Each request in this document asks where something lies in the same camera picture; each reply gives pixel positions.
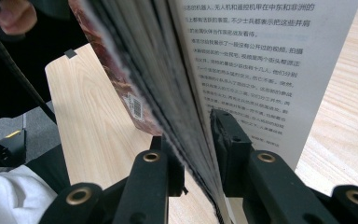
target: finger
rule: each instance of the finger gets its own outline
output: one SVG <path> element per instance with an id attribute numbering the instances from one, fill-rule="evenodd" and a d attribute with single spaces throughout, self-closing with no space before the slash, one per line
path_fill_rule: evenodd
<path id="1" fill-rule="evenodd" d="M 26 0 L 3 0 L 0 1 L 0 25 L 11 26 L 22 17 L 22 14 L 33 7 Z"/>
<path id="2" fill-rule="evenodd" d="M 29 7 L 22 13 L 22 16 L 10 26 L 2 26 L 2 30 L 7 35 L 21 35 L 31 30 L 37 22 L 34 7 Z"/>

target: white cloth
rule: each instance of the white cloth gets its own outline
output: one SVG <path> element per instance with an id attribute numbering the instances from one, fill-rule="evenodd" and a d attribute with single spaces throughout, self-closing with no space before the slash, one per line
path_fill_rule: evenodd
<path id="1" fill-rule="evenodd" d="M 0 224 L 35 224 L 57 194 L 26 166 L 0 173 Z"/>

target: open book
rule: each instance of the open book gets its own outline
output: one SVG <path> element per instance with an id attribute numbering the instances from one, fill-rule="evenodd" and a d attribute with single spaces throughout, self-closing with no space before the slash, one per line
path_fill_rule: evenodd
<path id="1" fill-rule="evenodd" d="M 230 223 L 209 124 L 300 157 L 358 1 L 70 0 L 135 125 L 164 134 Z"/>

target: floor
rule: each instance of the floor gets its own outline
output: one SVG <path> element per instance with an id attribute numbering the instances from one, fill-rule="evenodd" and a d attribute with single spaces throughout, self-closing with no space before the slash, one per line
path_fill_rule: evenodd
<path id="1" fill-rule="evenodd" d="M 27 161 L 37 158 L 61 143 L 58 128 L 40 107 L 14 119 L 0 119 L 0 139 L 25 128 Z"/>

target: light wood tabletop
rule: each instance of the light wood tabletop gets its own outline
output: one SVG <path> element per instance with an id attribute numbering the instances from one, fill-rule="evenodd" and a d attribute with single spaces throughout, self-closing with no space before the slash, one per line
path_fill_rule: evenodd
<path id="1" fill-rule="evenodd" d="M 105 189 L 130 173 L 151 136 L 133 126 L 91 46 L 76 53 L 46 68 L 52 103 L 71 183 Z M 335 185 L 358 185 L 358 12 L 296 174 L 328 195 Z M 170 199 L 170 223 L 215 223 L 212 206 L 188 174 L 186 187 L 189 194 Z"/>

